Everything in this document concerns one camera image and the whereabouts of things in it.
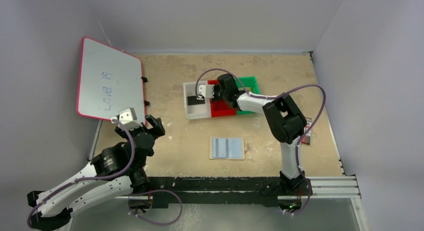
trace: purple cable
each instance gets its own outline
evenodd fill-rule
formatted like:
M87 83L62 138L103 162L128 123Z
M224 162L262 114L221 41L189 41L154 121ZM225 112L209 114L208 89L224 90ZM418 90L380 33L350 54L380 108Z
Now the purple cable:
M47 202L47 200L51 199L53 196L55 196L56 194L58 194L59 192L63 191L64 189L77 184L78 182L81 181L87 181L87 180L109 180L109 179L114 179L120 175L122 175L125 171L127 171L131 164L134 161L134 155L136 153L135 151L135 147L136 144L134 143L134 139L130 134L130 131L128 130L127 127L125 127L119 120L113 119L112 122L117 123L126 133L126 136L129 139L129 143L131 144L131 157L129 158L129 162L128 164L119 172L114 173L112 175L108 175L108 176L103 176L103 177L82 177L82 178L77 178L75 179L74 182L69 182L67 184L64 184L63 186L59 187L58 189L56 189L55 191L51 192L49 195L47 195L47 197L45 197L42 202L40 202L39 204L37 204L34 208L31 209L31 211L29 212L28 218L26 219L26 224L28 225L28 227L30 227L31 229L33 229L32 225L31 225L31 217L33 216L33 214L35 213L35 211L41 207L41 205L45 204Z
M179 214L178 214L178 216L174 220L169 221L169 222L156 222L156 221L150 220L148 218L145 218L145 217L143 217L141 215L138 215L138 214L134 213L131 210L130 201L128 201L128 210L129 210L129 213L131 215L133 215L134 217L139 218L139 219L141 219L143 221L146 221L146 222L148 222L148 223L150 223L152 225L168 226L168 225L172 225L173 223L175 223L178 219L180 219L181 215L183 214L183 201L181 201L181 198L178 197L178 195L175 194L174 192L169 191L169 190L166 190L166 189L157 189L157 190L152 190L152 191L148 191L148 192L133 193L133 194L130 194L128 196L142 196L142 195L148 195L148 194L154 194L154 193L160 193L160 192L165 192L165 193L171 194L171 195L173 195L178 200L178 202L179 202Z
M305 201L305 204L304 205L302 205L302 207L297 211L297 212L294 212L294 213L292 213L293 215L297 215L297 214L299 214L300 212L302 212L305 208L306 208L306 206L308 206L308 204L309 204L309 201L310 201L310 199L311 199L311 195L312 195L312 186L311 186L311 182L309 181L309 179L307 179L306 178L306 176L304 175L304 173L302 172L302 170L301 170L301 168L300 168L300 158L299 158L299 146L301 145L301 142L302 142L302 140L303 140L303 138L306 136L306 134L312 129L312 127L314 127L315 126L315 123L318 121L318 119L320 118L320 116L321 116L321 114L323 113L323 110L324 110L324 107L325 107L325 105L326 105L326 99L327 99L327 95L326 95L326 91L323 89L323 87L321 87L321 86L319 86L318 84L314 84L314 83L311 83L311 84L304 84L304 85L301 85L301 86L299 86L299 87L295 87L295 88L293 88L293 89L290 89L289 91L287 91L287 92L283 92L282 94L280 94L280 95L278 95L278 96L258 96L258 95L254 95L253 93L251 93L251 92L249 92L248 90L247 90L247 88L245 87L245 85L242 83L242 81L237 77L237 76L235 76L233 73L231 73L230 71L228 71L228 70L225 70L225 69L222 69L222 68L211 68L211 69L208 69L208 70L206 70L206 71L204 71L201 75L200 75L200 77L197 79L197 81L196 81L196 88L195 88L195 93L196 93L196 96L197 97L199 97L199 93L198 93L198 84L199 84L199 81L200 81L200 79L203 77L203 75L205 75L206 73L209 73L209 72L211 72L211 71L223 71L223 72L225 72L225 73L227 73L227 74L229 74L229 75L231 75L233 78L235 78L238 82L240 82L240 84L241 84L241 86L243 87L243 90L250 96L250 97L252 97L252 98L258 98L258 99L264 99L264 100L275 100L275 99L280 99L280 98L284 98L284 97L286 97L287 95L289 95L289 94L291 94L291 93L293 93L293 92L295 92L295 91L298 91L298 90L301 90L301 89L304 89L304 88L308 88L308 87L317 87L317 88L319 88L320 90L321 90L321 92L322 92L322 104L321 104L321 108L319 109L319 111L318 111L318 114L316 115L316 118L313 120L313 122L310 124L310 126L309 126L309 128L308 129L306 129L306 131L302 134L302 136L300 136L300 138L299 138L299 140L297 141L297 143L296 143L296 148L295 148L295 157L296 157L296 165L297 165L297 170L299 171L299 173L300 173L300 175L302 175L302 178L304 178L305 180L306 180L306 182L307 182L307 185L308 185L308 187L309 187L309 189L308 189L308 194L307 194L307 199L306 199L306 201Z

